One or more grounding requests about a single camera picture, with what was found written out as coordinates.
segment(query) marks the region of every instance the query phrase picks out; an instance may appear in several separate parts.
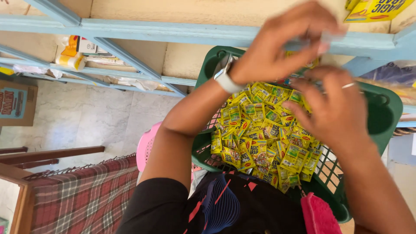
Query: green plastic basket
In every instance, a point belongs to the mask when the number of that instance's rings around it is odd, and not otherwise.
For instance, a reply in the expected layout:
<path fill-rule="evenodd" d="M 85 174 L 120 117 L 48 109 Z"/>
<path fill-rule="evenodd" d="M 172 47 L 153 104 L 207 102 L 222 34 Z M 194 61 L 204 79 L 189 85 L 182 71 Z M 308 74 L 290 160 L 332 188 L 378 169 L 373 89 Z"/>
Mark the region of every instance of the green plastic basket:
<path fill-rule="evenodd" d="M 233 47 L 216 46 L 212 48 L 205 56 L 195 88 L 198 88 L 213 76 L 217 63 L 227 53 L 240 57 L 244 52 L 244 50 Z M 368 102 L 368 130 L 371 138 L 377 144 L 381 155 L 393 135 L 393 131 L 403 112 L 403 105 L 398 95 L 391 90 L 366 83 L 359 83 L 359 85 Z M 218 122 L 219 118 L 220 110 L 206 125 L 206 128 L 195 138 L 192 145 L 192 162 L 210 172 L 229 172 L 235 170 L 235 168 L 222 162 L 219 157 L 210 153 L 210 133 L 215 130 L 214 124 Z M 329 204 L 339 223 L 348 222 L 351 219 L 351 215 L 344 192 L 342 169 L 329 148 L 321 145 L 319 149 L 323 153 L 311 182 L 302 182 L 301 188 L 289 189 L 287 194 L 300 203 L 303 192 L 305 194 L 314 192 L 316 196 L 324 199 Z"/>

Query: marble floor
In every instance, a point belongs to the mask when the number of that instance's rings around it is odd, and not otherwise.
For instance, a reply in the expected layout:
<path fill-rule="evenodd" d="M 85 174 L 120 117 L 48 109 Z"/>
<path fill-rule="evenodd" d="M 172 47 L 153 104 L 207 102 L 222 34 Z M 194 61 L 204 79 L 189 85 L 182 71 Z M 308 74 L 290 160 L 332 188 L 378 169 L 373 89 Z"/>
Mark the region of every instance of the marble floor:
<path fill-rule="evenodd" d="M 103 153 L 60 159 L 29 169 L 40 172 L 96 164 L 134 153 L 140 137 L 181 98 L 105 87 L 38 80 L 33 127 L 3 127 L 0 148 L 29 152 L 103 145 Z"/>

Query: smartwatch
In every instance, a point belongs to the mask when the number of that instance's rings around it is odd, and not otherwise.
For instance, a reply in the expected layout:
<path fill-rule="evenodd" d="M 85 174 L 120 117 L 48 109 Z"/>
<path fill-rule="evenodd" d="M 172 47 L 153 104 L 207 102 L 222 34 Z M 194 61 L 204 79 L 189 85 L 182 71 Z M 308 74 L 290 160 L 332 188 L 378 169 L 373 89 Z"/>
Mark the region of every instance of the smartwatch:
<path fill-rule="evenodd" d="M 236 93 L 245 88 L 245 85 L 234 83 L 227 74 L 235 61 L 236 59 L 230 53 L 226 54 L 217 64 L 214 72 L 214 80 L 228 93 Z"/>

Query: red checkered blanket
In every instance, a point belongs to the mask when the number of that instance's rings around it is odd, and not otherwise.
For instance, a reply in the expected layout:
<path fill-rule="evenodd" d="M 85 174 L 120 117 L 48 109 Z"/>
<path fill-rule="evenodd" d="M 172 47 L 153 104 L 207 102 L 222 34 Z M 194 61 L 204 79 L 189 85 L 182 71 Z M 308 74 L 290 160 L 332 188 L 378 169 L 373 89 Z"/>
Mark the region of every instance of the red checkered blanket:
<path fill-rule="evenodd" d="M 66 174 L 27 178 L 35 190 L 31 234 L 112 234 L 133 194 L 136 155 Z"/>

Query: pink towel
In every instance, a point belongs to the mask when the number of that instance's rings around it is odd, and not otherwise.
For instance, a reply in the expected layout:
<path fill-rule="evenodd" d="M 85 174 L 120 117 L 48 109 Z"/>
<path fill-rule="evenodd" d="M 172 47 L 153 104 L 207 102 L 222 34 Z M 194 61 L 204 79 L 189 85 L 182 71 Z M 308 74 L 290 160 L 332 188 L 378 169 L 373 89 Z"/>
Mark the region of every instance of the pink towel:
<path fill-rule="evenodd" d="M 300 200 L 308 234 L 342 234 L 328 203 L 313 192 Z"/>

